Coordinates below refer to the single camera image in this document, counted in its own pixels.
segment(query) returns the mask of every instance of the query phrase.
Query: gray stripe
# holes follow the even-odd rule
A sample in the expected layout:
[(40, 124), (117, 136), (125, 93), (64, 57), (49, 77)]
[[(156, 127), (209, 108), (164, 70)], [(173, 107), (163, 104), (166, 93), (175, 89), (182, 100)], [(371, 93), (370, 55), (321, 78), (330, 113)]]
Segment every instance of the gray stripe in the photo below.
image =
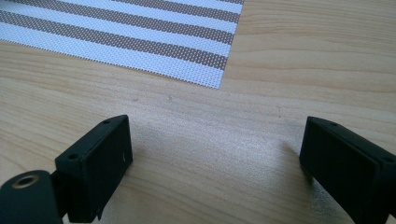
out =
[(191, 35), (215, 40), (228, 45), (231, 45), (233, 43), (232, 33), (205, 28), (197, 25), (188, 25), (171, 21), (161, 21), (149, 17), (135, 16), (123, 12), (101, 9), (97, 7), (86, 7), (77, 4), (59, 2), (56, 0), (8, 0), (8, 2), (22, 3), (29, 6), (42, 7), (46, 9), (96, 18), (105, 21), (114, 21), (117, 23), (138, 26), (150, 30), (157, 30), (172, 34)]
[(151, 54), (163, 55), (192, 63), (199, 63), (221, 70), (224, 70), (225, 64), (227, 62), (227, 57), (199, 49), (136, 39), (124, 35), (114, 35), (93, 29), (82, 28), (79, 26), (55, 21), (46, 21), (1, 10), (0, 22), (34, 29), (37, 31), (43, 31), (50, 34), (64, 35), (75, 39), (90, 41), (120, 49), (131, 49)]
[(245, 0), (217, 0), (220, 2), (229, 2), (229, 3), (236, 3), (240, 5), (244, 5)]
[(209, 8), (209, 7), (195, 7), (181, 3), (160, 1), (160, 0), (112, 0), (114, 2), (122, 2), (133, 4), (141, 7), (152, 7), (166, 11), (173, 11), (193, 16), (201, 16), (213, 18), (221, 21), (230, 21), (238, 23), (239, 14), (228, 12), (224, 10)]

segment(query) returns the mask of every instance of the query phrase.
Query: wood grain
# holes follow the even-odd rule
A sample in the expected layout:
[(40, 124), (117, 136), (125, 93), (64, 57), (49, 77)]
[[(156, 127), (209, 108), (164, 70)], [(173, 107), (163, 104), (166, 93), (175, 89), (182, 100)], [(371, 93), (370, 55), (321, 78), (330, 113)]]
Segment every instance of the wood grain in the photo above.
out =
[(330, 119), (396, 153), (395, 12), (393, 0), (247, 0), (219, 90), (0, 42), (0, 183), (53, 171), (127, 114), (134, 163), (101, 223), (352, 223), (301, 171), (304, 123)]

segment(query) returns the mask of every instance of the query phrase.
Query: wooden table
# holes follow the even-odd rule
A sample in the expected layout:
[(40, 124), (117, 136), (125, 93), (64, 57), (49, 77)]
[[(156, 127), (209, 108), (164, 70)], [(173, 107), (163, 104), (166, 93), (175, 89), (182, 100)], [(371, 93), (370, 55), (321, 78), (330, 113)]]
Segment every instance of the wooden table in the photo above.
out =
[(101, 223), (352, 223), (304, 178), (305, 120), (396, 153), (395, 36), (394, 0), (247, 0), (219, 90), (0, 42), (0, 184), (127, 114)]

